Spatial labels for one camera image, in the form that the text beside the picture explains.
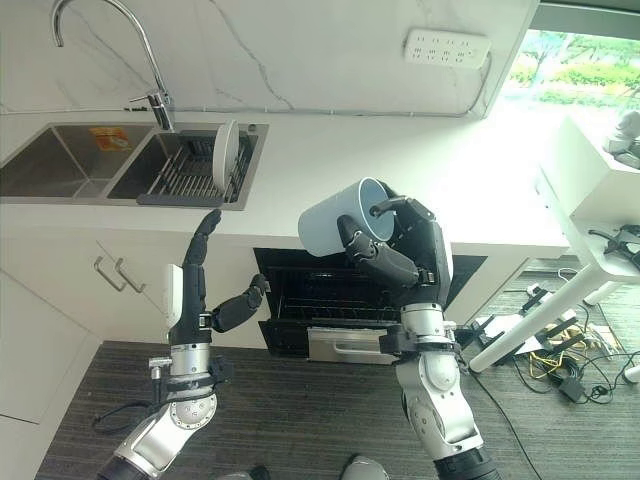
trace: chrome faucet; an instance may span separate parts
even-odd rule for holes
[[[60,17],[62,16],[62,10],[67,4],[71,3],[73,0],[56,0],[53,4],[53,9],[51,10],[51,29],[53,30],[53,40],[58,47],[64,46],[64,42],[62,41],[62,35],[60,33]],[[131,102],[137,102],[139,100],[144,100],[145,98],[149,101],[151,105],[151,110],[153,114],[156,116],[156,121],[158,125],[162,127],[164,130],[174,131],[173,127],[173,110],[171,99],[171,95],[167,91],[167,87],[164,85],[164,80],[162,80],[162,75],[160,75],[160,70],[158,69],[158,63],[156,62],[156,57],[153,55],[153,50],[151,49],[151,44],[149,43],[149,38],[147,37],[147,33],[142,28],[140,21],[136,18],[129,8],[124,5],[119,0],[102,0],[107,2],[109,5],[115,7],[120,13],[122,13],[133,25],[136,32],[138,33],[138,37],[140,37],[140,41],[144,47],[144,51],[147,54],[147,60],[149,60],[149,65],[151,66],[151,71],[153,72],[153,77],[156,79],[156,84],[158,88],[155,90],[151,90],[146,93],[145,96],[140,98],[134,98],[130,100]]]

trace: wall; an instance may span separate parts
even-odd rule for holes
[[[486,110],[536,0],[126,0],[149,34],[178,107],[463,112],[485,73],[409,64],[409,29],[492,41]],[[103,2],[73,2],[53,44],[52,0],[4,0],[4,112],[122,108],[155,87],[140,42]]]

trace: shoe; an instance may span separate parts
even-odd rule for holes
[[[389,480],[389,475],[375,460],[352,455],[342,470],[340,480]]]
[[[271,475],[269,475],[269,470],[267,470],[267,467],[263,465],[259,465],[249,470],[249,476],[253,480],[271,480]]]

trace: sink label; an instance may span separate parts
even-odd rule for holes
[[[96,144],[103,152],[124,152],[133,149],[129,137],[121,127],[95,127],[89,131],[96,137]]]

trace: white mug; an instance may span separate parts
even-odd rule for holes
[[[386,242],[393,234],[393,212],[379,217],[369,213],[372,206],[388,198],[375,178],[365,177],[341,192],[305,210],[298,220],[298,235],[304,248],[316,257],[342,252],[338,217],[351,216],[372,239]]]

